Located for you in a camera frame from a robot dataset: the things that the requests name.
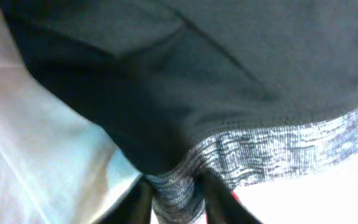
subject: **gray waistband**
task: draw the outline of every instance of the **gray waistband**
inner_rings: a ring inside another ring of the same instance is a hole
[[[158,192],[153,206],[160,223],[194,223],[205,206],[202,201],[194,208],[194,176],[205,167],[235,189],[320,172],[357,152],[358,108],[319,123],[218,133],[191,149],[171,172],[147,178]]]

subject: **dark garment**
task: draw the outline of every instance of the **dark garment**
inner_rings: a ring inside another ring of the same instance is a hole
[[[0,6],[31,74],[146,174],[215,133],[358,107],[358,0]]]

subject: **clothing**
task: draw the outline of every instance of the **clothing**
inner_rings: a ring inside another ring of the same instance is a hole
[[[358,1],[0,6],[33,77],[157,188],[161,221],[203,213],[186,207],[205,167],[233,189],[358,152]]]

